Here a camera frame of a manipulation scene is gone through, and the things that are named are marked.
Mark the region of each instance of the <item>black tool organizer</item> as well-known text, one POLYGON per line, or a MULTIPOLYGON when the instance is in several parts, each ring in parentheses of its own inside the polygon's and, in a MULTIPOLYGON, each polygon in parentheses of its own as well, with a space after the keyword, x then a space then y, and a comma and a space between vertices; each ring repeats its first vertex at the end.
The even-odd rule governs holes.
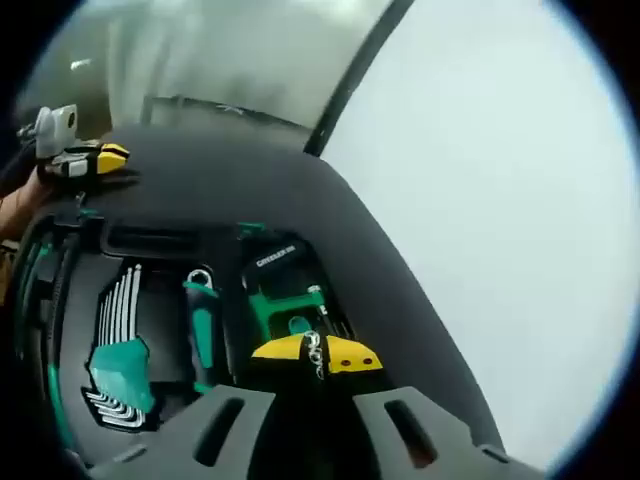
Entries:
MULTIPOLYGON (((13 304, 14 345, 18 357, 35 373, 42 398, 53 410, 60 402, 57 408, 67 425, 57 428, 67 446, 88 463, 97 463, 125 449, 132 436, 157 429, 199 397, 183 286, 194 269, 209 272, 219 294, 211 377, 215 383, 233 385, 252 352, 264 343, 248 302, 245 274, 256 258, 293 243, 304 246, 304 255, 262 275, 263 293, 282 298, 304 293, 309 282, 318 285, 333 326, 314 319, 308 309, 286 315, 304 314, 314 329, 355 338, 313 248, 291 233, 255 224, 168 225, 148 218, 110 219, 67 204, 34 222, 16 265, 21 273, 13 298, 22 301, 13 304), (95 391, 88 361, 98 343, 101 302, 116 279, 136 267, 142 272, 137 334, 150 352, 148 375, 158 401, 144 425, 132 430, 105 425, 82 393, 95 391), (286 272, 279 275, 282 269, 286 272), (58 371, 58 385, 53 388, 52 365, 58 371), (53 391, 59 392, 59 399, 52 398, 53 391)), ((278 319, 274 323, 282 325, 278 319)), ((282 326, 272 331, 274 338, 288 334, 282 326)), ((55 420, 55 411, 51 413, 55 420)))

